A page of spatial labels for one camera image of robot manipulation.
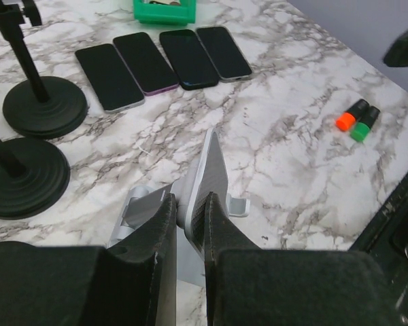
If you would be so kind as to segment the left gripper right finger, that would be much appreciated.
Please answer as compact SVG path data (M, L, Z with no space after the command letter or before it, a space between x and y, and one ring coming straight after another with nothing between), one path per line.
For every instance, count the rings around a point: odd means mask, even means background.
M261 249L205 203L209 325L398 325L385 277L361 251Z

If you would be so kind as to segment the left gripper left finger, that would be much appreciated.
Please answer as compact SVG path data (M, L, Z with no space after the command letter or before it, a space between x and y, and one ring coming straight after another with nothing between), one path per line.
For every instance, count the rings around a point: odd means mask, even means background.
M116 245L0 242L0 325L174 325L176 205Z

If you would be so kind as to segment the silver phone stand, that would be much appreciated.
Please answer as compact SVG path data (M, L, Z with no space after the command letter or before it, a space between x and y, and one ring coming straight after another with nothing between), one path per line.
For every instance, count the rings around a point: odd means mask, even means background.
M147 185L131 188L117 218L108 247L125 239L149 220L167 194L173 194L177 208L177 278L205 286L203 224L205 201L210 192L218 195L229 217L247 217L250 201L228 193L228 175L217 132L210 128L199 157L177 181L153 189Z

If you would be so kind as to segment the black phone stand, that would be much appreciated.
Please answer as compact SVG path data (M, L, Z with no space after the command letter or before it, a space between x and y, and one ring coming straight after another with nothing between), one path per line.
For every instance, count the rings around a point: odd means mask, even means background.
M70 166L53 144L31 138L0 139L0 219L44 212L65 193Z
M17 4L0 1L0 32L9 42L27 79L14 86L3 102L3 116L18 134L38 139L62 137L81 125L88 113L82 90L61 77L39 75L20 28L28 18L42 25L34 1Z

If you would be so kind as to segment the silver edged black phone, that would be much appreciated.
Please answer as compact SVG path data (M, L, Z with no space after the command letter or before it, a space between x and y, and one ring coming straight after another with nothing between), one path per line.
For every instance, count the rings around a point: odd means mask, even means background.
M115 113L145 102L143 92L112 44L80 49L75 56L104 112Z

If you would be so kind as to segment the purple edged black phone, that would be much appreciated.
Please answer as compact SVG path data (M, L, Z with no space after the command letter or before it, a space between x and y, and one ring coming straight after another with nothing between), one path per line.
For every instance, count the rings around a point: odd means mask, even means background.
M176 74L145 32L115 37L113 45L146 96L179 86Z

